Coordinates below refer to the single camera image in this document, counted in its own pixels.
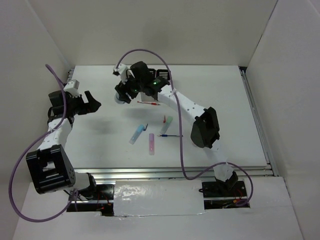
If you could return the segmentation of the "blue glue jar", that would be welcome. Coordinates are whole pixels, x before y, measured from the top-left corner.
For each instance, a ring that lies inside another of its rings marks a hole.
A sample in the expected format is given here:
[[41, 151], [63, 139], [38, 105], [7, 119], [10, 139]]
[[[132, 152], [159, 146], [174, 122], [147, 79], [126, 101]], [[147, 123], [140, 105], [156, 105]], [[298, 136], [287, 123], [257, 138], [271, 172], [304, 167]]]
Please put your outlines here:
[[121, 99], [121, 96], [117, 92], [115, 93], [114, 100], [119, 105], [126, 104], [126, 102]]

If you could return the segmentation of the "blue highlighter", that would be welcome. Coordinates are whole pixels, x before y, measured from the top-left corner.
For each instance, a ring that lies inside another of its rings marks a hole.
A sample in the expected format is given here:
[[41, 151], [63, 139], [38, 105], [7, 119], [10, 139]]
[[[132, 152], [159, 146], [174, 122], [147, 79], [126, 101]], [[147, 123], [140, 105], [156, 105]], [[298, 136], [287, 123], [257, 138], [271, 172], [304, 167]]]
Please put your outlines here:
[[144, 130], [145, 126], [143, 124], [139, 125], [130, 138], [129, 143], [133, 145]]

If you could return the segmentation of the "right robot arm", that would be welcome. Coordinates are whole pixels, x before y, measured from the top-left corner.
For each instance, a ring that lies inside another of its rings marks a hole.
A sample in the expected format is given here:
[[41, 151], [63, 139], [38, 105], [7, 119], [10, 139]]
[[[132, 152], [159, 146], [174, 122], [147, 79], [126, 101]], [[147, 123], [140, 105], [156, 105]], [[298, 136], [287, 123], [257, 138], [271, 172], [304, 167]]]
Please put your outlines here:
[[165, 104], [181, 115], [190, 125], [192, 143], [203, 149], [213, 161], [214, 177], [223, 196], [230, 196], [236, 189], [238, 176], [220, 146], [220, 126], [214, 108], [204, 108], [177, 91], [171, 83], [169, 71], [156, 71], [139, 61], [131, 66], [118, 64], [113, 74], [120, 77], [116, 85], [115, 99], [120, 104], [129, 104], [139, 93]]

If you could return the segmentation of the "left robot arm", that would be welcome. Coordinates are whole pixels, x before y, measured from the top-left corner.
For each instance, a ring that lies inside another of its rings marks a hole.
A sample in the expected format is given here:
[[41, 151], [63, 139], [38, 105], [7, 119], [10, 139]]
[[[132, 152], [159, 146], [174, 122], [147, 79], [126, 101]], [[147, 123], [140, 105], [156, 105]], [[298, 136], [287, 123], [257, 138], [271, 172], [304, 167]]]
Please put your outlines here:
[[37, 150], [26, 154], [26, 163], [35, 190], [39, 194], [55, 192], [73, 187], [76, 173], [65, 152], [68, 135], [73, 128], [76, 115], [95, 113], [101, 103], [93, 98], [90, 91], [82, 95], [72, 95], [65, 91], [51, 92], [48, 97], [51, 107], [48, 110], [48, 135]]

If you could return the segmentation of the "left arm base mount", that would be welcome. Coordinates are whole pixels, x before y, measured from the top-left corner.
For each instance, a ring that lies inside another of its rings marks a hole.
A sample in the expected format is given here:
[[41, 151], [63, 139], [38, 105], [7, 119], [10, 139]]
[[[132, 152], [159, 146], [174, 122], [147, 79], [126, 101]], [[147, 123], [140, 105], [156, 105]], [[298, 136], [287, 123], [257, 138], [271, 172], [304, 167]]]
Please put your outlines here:
[[72, 196], [74, 188], [78, 190], [77, 199], [66, 210], [68, 213], [97, 212], [105, 217], [114, 215], [113, 183], [98, 184], [90, 173], [76, 173], [75, 179], [75, 185], [64, 190], [68, 196]]

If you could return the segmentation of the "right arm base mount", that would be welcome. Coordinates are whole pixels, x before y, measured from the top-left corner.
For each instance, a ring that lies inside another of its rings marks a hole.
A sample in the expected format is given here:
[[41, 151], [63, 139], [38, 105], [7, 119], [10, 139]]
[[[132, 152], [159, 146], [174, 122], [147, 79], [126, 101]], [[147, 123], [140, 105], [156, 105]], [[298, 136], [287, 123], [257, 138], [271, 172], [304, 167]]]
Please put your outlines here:
[[248, 202], [242, 205], [248, 196], [243, 180], [237, 181], [231, 190], [223, 189], [222, 185], [216, 181], [206, 181], [201, 183], [201, 188], [198, 191], [203, 196], [205, 210], [250, 207]]

